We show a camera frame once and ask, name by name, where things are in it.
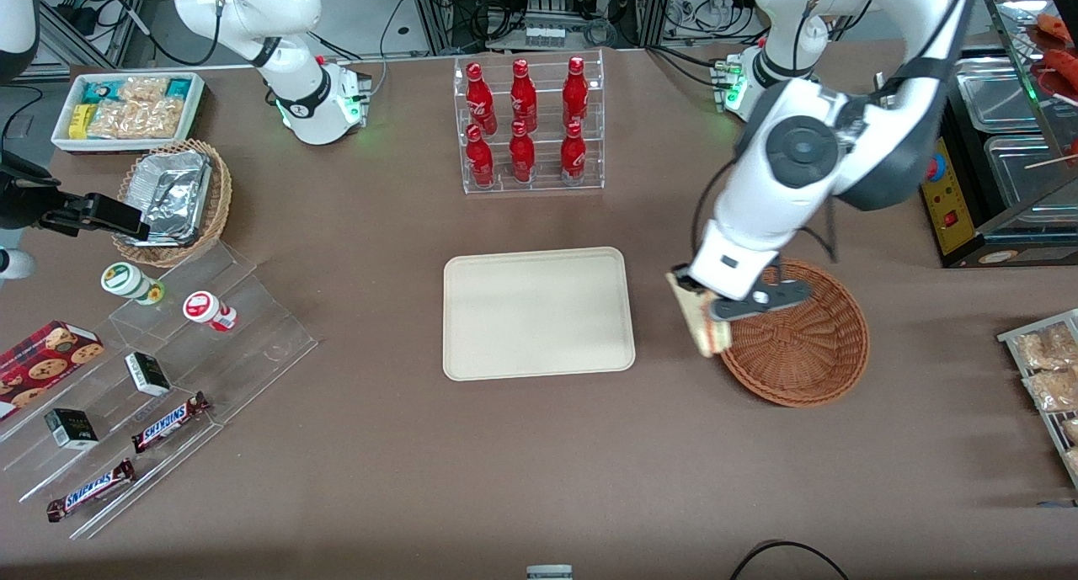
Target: wicker basket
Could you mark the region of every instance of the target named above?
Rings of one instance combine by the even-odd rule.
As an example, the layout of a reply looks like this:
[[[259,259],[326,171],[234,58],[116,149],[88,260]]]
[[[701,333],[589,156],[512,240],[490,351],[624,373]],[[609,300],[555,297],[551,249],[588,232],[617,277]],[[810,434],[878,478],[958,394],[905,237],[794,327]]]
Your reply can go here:
[[[194,245],[185,248],[136,248],[124,245],[118,236],[112,235],[112,243],[115,244],[116,249],[132,262],[162,268],[176,266],[195,250],[220,237],[221,232],[224,231],[224,223],[229,219],[229,204],[232,202],[232,176],[229,174],[229,166],[224,165],[221,155],[212,147],[198,140],[184,140],[167,144],[150,151],[150,154],[179,153],[181,151],[199,151],[213,162],[209,191],[206,193],[206,208],[203,210],[202,234]],[[130,187],[132,177],[137,166],[138,162],[135,162],[135,165],[127,170],[127,177],[120,185],[120,201],[127,196],[127,188]]]
[[[773,282],[775,271],[764,279]],[[869,331],[854,296],[811,264],[783,262],[783,277],[807,282],[812,298],[730,323],[722,360],[746,388],[790,408],[830,403],[854,388],[869,360]]]

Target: acrylic bottle rack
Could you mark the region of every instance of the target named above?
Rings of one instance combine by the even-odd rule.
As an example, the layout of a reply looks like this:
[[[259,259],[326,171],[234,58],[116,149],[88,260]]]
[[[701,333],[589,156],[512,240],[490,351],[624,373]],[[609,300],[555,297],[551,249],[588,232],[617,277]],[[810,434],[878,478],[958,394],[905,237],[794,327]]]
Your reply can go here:
[[[130,458],[136,482],[55,524],[71,539],[97,534],[316,346],[253,272],[254,265],[225,244],[207,246],[161,277],[166,289],[162,302],[149,307],[127,302],[95,329],[106,346],[101,356],[0,424],[3,481],[24,506],[41,511],[41,523],[47,523],[51,500]],[[183,301],[197,290],[234,307],[236,327],[222,333],[186,320]],[[157,358],[172,385],[167,395],[151,397],[135,388],[124,362],[132,350]],[[199,390],[212,406],[136,455],[132,436]],[[43,418],[53,408],[85,412],[99,442],[83,452],[58,447]]]
[[[508,193],[530,191],[573,191],[602,189],[606,183],[605,174],[605,105],[603,55],[599,52],[553,52],[525,55],[528,71],[536,85],[539,127],[531,133],[536,147],[536,174],[531,183],[521,184],[513,178],[509,155],[512,139],[513,110],[509,92],[513,86],[513,59],[520,56],[474,56],[457,58],[454,65],[453,100],[456,108],[457,143],[460,148],[460,172],[465,193]],[[584,176],[580,184],[569,187],[562,181],[562,141],[565,140],[565,124],[562,121],[562,87],[568,74],[569,58],[584,59],[584,79],[588,81],[588,115],[582,122],[581,138],[588,147],[584,155]],[[466,147],[468,139],[465,128],[471,123],[468,112],[468,79],[464,74],[469,63],[483,67],[483,79],[494,95],[494,114],[498,120],[497,132],[484,139],[494,153],[494,185],[480,189],[468,168]]]

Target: brown table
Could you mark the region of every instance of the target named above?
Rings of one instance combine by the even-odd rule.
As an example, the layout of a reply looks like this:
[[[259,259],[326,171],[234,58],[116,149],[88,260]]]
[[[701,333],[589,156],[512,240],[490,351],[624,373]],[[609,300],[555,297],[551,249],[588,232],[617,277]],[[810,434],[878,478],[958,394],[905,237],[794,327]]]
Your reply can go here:
[[[695,353],[663,278],[741,126],[647,54],[605,56],[607,189],[515,199],[460,191],[450,59],[393,63],[370,127],[326,148],[280,125],[253,70],[206,71],[199,136],[235,178],[224,238],[321,345],[93,540],[0,484],[0,577],[471,580],[565,562],[581,580],[714,579],[773,538],[853,578],[1075,577],[1075,511],[1033,508],[1073,492],[994,339],[1078,306],[1075,271],[943,271],[918,199],[840,207],[829,271],[863,307],[869,368],[832,405],[768,404]],[[867,92],[899,56],[840,43],[820,74]],[[130,161],[57,153],[52,170],[111,193]],[[632,369],[442,374],[446,261],[590,246],[625,256]],[[118,306],[97,286],[119,258],[108,236],[34,232],[25,248],[40,270],[0,292],[3,347]],[[787,251],[826,264],[807,237]]]

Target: coca-cola bottle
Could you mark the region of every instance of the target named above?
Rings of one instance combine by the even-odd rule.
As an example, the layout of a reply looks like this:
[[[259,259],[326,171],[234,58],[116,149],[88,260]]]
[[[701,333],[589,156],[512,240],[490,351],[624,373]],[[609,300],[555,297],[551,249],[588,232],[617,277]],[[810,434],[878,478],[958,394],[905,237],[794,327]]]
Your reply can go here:
[[[535,132],[539,127],[539,107],[527,59],[513,59],[513,87],[509,97],[513,101],[513,119],[523,121],[528,132]]]
[[[569,77],[562,88],[562,119],[569,126],[572,121],[583,122],[588,116],[588,81],[584,80],[584,59],[569,58]]]
[[[494,136],[498,132],[498,119],[494,116],[494,95],[490,86],[483,81],[483,68],[479,63],[470,63],[465,68],[468,74],[468,112],[474,123],[483,128],[483,133]]]
[[[509,141],[509,154],[513,158],[513,178],[521,184],[528,184],[536,172],[536,146],[528,136],[523,120],[513,122],[513,139]]]
[[[565,140],[562,141],[562,182],[576,187],[583,181],[586,152],[588,146],[580,138],[580,122],[569,122],[565,126]]]
[[[490,147],[483,140],[483,132],[478,124],[468,124],[466,130],[468,135],[468,147],[465,154],[468,155],[468,169],[472,172],[472,180],[480,189],[489,189],[494,185],[494,155],[490,154]]]

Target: white box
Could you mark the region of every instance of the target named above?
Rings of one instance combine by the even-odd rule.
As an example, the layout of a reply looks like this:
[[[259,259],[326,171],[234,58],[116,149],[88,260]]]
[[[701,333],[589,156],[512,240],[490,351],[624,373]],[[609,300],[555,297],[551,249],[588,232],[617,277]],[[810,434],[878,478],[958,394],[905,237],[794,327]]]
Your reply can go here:
[[[105,140],[105,139],[74,139],[68,138],[68,126],[71,123],[71,114],[75,106],[80,105],[83,92],[88,84],[115,81],[129,77],[139,78],[169,78],[191,80],[191,88],[188,89],[188,97],[183,101],[183,113],[180,115],[180,124],[176,127],[176,135],[172,138],[138,138],[127,140]],[[202,100],[203,88],[206,84],[198,74],[192,71],[137,71],[137,72],[110,72],[79,74],[71,82],[67,100],[64,101],[64,109],[56,120],[56,127],[53,128],[53,143],[57,149],[69,153],[123,153],[126,151],[148,151],[156,149],[170,142],[179,142],[188,139],[191,126],[194,124],[195,114],[198,112],[198,103]]]

